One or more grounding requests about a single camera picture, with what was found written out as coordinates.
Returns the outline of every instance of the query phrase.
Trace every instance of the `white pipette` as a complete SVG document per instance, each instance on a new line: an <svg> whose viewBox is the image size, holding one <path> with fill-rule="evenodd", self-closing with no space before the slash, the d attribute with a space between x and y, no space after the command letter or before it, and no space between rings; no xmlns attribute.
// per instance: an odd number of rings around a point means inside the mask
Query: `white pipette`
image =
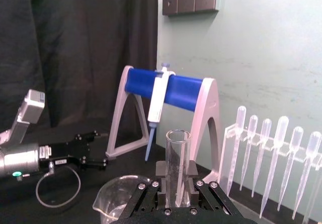
<svg viewBox="0 0 322 224"><path fill-rule="evenodd" d="M231 185L232 185L232 180L233 180L233 175L235 172L240 135L242 134L242 132L244 130L245 117L246 117L246 107L244 107L244 106L238 107L236 124L235 124L235 144L233 147L231 166L230 166L230 171L229 171L229 176L228 176L227 196L229 196Z"/></svg>
<svg viewBox="0 0 322 224"><path fill-rule="evenodd" d="M320 143L321 143L321 133L319 132L311 133L310 140L308 141L308 145L306 149L305 164L304 164L300 184L296 192L296 201L295 201L295 207L294 207L293 216L292 216L293 220L295 218L297 208L303 196L308 174L310 173L312 162L317 155L317 151L318 151L318 148L320 147Z"/></svg>
<svg viewBox="0 0 322 224"><path fill-rule="evenodd" d="M276 163L278 159L278 153L279 153L280 147L284 143L287 126L288 126L288 117L286 116L280 117L277 123L277 128L276 128L275 137L274 137L273 155L272 155L271 166L268 172L267 182L266 182L265 191L262 199L260 218L262 218L262 214L266 206L268 196L270 194L274 173L275 173L275 168L276 168Z"/></svg>
<svg viewBox="0 0 322 224"><path fill-rule="evenodd" d="M260 136L260 141L259 141L260 149L259 149L259 152L257 155L256 167L255 167L255 172L254 172L252 197L254 196L255 186L257 183L258 176L260 174L265 145L268 141L268 138L270 137L271 126L272 126L272 121L270 119L267 118L263 121L261 136Z"/></svg>
<svg viewBox="0 0 322 224"><path fill-rule="evenodd" d="M240 181L240 187L239 190L242 190L241 188L243 187L243 182L244 178L246 175L246 170L248 166L248 161L250 159L250 153L251 153L251 147L252 147L252 142L253 138L256 134L256 128L257 128L257 122L258 122L258 117L256 115L251 116L250 122L248 124L248 129L247 129L247 145L246 145L246 151L245 151L245 157L244 157L244 162L243 162L243 168L241 169L241 181Z"/></svg>
<svg viewBox="0 0 322 224"><path fill-rule="evenodd" d="M303 128L301 128L301 127L294 128L291 143L290 143L290 146L289 146L290 150L289 150L287 164L286 164L284 177L283 177L283 181L282 181L280 198L279 198L278 206L277 206L278 211L280 210L280 207L281 207L281 203L282 203L282 200L283 200L283 197L284 197L284 194L285 194L287 182L288 182L288 179L289 179L290 174L291 174L291 169L292 169L292 166L293 166L294 157L295 157L295 154L297 153L297 151L300 148L302 137L303 137Z"/></svg>

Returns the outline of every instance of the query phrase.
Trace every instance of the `glass beaker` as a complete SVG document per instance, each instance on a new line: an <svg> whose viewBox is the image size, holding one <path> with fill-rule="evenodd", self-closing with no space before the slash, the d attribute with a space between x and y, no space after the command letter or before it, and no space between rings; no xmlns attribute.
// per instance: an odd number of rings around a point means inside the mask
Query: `glass beaker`
<svg viewBox="0 0 322 224"><path fill-rule="evenodd" d="M150 179L144 176L126 175L103 185L93 204L93 209L101 214L101 224L118 220L140 183L148 185Z"/></svg>
<svg viewBox="0 0 322 224"><path fill-rule="evenodd" d="M166 139L166 208L188 207L190 133L171 130L167 132Z"/></svg>

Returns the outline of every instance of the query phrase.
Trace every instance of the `black table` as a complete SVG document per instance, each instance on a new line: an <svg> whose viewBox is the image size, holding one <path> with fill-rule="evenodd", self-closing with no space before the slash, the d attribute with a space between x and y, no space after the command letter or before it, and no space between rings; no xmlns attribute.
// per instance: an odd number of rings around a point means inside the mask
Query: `black table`
<svg viewBox="0 0 322 224"><path fill-rule="evenodd" d="M54 143L69 141L76 133L86 133L93 130L107 132L99 122L91 124L80 123L55 129L31 133L25 142ZM94 154L105 156L107 138L95 142ZM148 163L144 162L145 147L131 151L109 161L106 170L98 171L88 169L80 172L82 187L79 195L68 205L61 208L46 208L42 206L35 195L35 188L41 175L24 178L22 182L14 178L0 179L0 223L100 223L100 215L92 209L93 202L99 189L109 180L122 175L143 175L153 178L155 175L155 162L165 159L165 149L153 145ZM198 166L201 178L209 170ZM67 200L77 189L76 177L71 171L60 171L55 177L44 180L39 189L41 198L45 201L57 200L53 204Z"/></svg>

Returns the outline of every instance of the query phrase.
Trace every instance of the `light blue wall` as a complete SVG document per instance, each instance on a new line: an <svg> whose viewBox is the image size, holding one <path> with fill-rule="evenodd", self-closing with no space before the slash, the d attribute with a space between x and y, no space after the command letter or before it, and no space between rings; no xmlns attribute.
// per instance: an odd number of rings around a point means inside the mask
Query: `light blue wall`
<svg viewBox="0 0 322 224"><path fill-rule="evenodd" d="M218 14L169 18L159 0L157 67L168 62L179 75L216 78L222 134L245 105L259 126L272 119L271 136L278 118L289 116L286 140L299 125L306 146L312 131L322 131L322 0L222 2ZM165 106L157 143L165 144L170 129L190 130L192 117ZM208 141L205 133L197 162L211 168Z"/></svg>

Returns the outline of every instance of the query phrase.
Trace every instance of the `black fabric backdrop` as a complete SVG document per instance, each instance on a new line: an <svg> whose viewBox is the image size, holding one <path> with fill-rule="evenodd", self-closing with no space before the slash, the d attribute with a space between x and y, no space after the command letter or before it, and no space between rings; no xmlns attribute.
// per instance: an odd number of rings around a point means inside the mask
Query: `black fabric backdrop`
<svg viewBox="0 0 322 224"><path fill-rule="evenodd" d="M124 66L154 69L156 44L157 0L0 0L0 131L28 89L46 93L38 128L111 124ZM138 132L133 105L124 115Z"/></svg>

